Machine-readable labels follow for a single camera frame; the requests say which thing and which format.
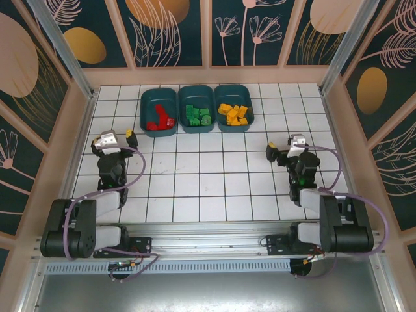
teal bin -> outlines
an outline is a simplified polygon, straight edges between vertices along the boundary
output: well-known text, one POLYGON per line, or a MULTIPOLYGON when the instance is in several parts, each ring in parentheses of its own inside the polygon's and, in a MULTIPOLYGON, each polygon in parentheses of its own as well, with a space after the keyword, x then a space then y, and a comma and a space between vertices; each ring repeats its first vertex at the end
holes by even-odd
POLYGON ((222 132, 245 132, 249 130, 254 122, 254 112, 252 100, 248 89, 241 84, 223 84, 215 88, 215 103, 218 119, 218 127, 222 132), (221 103, 234 107, 234 105, 245 106, 248 108, 245 118, 248 125, 228 125, 227 116, 218 113, 221 103))
POLYGON ((169 137, 177 131, 177 96, 170 88, 150 89, 142 94, 140 99, 140 128, 152 138, 169 137), (171 129, 149 131, 146 129, 148 122, 159 124, 159 115, 155 106, 161 104, 170 118, 175 119, 175 125, 171 129))
POLYGON ((187 133, 207 133, 214 129, 216 122, 216 107, 214 100, 214 92, 209 86, 184 86, 179 90, 179 122, 184 132, 187 133), (195 109, 209 109, 211 116, 211 125, 190 125, 187 119, 187 105, 193 105, 195 109))

decorative wallpaper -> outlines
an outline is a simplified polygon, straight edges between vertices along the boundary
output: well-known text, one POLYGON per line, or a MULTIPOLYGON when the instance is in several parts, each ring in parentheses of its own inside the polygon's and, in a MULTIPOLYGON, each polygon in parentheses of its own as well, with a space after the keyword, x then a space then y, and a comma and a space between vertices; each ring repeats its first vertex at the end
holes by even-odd
POLYGON ((372 150, 402 231, 416 226, 416 110, 372 150))
POLYGON ((213 0, 212 65, 277 65, 293 3, 213 0))
POLYGON ((8 1, 0 3, 0 100, 49 141, 68 85, 8 1))
POLYGON ((0 231, 15 235, 44 154, 0 117, 0 231))
MULTIPOLYGON (((26 0, 25 4, 32 12, 26 0)), ((82 68, 127 67, 104 0, 45 0, 45 4, 82 68)))
POLYGON ((415 93, 416 2, 398 0, 346 82, 370 138, 415 93))
POLYGON ((200 0, 117 0, 137 67, 202 66, 200 0))
POLYGON ((329 65, 362 0, 307 0, 287 65, 329 65))

gold circle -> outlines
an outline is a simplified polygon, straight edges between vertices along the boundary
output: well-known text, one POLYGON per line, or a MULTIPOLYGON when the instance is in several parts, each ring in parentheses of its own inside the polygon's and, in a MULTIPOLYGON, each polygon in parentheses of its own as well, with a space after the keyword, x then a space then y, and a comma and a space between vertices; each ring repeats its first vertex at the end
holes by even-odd
POLYGON ((162 28, 162 11, 159 5, 161 2, 166 13, 171 12, 176 23, 181 23, 189 12, 189 0, 125 0, 127 7, 134 17, 142 24, 152 28, 162 28), (159 22, 152 18, 153 8, 159 18, 159 22))
POLYGON ((81 62, 97 64, 107 56, 104 43, 88 29, 74 27, 67 30, 64 37, 77 60, 81 62))
POLYGON ((17 98, 32 92, 38 80, 36 46, 14 19, 0 13, 0 90, 17 98))
POLYGON ((311 23, 322 34, 345 33, 355 18, 362 0, 314 0, 311 23))
POLYGON ((382 105, 387 93, 387 77, 384 71, 370 67, 359 79, 357 102, 361 112, 366 115, 375 113, 382 105))

yellow object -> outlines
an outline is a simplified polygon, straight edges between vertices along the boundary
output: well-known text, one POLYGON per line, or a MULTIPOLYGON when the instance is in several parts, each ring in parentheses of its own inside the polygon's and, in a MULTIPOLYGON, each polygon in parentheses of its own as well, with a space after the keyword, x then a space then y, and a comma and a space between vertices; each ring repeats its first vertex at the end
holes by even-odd
POLYGON ((221 115, 226 115, 231 109, 233 109, 231 105, 223 103, 223 104, 220 104, 220 107, 218 108, 218 113, 221 115))
POLYGON ((102 62, 107 56, 104 43, 92 31, 82 27, 74 27, 64 33, 77 60, 87 64, 102 62))
POLYGON ((239 110, 239 113, 238 113, 238 115, 237 115, 237 117, 239 117, 239 118, 244 118, 244 116, 246 115, 246 113, 247 113, 247 110, 248 110, 248 108, 247 107, 245 107, 245 106, 241 106, 240 107, 240 110, 239 110))
POLYGON ((240 118, 241 125, 248 125, 247 118, 240 118))

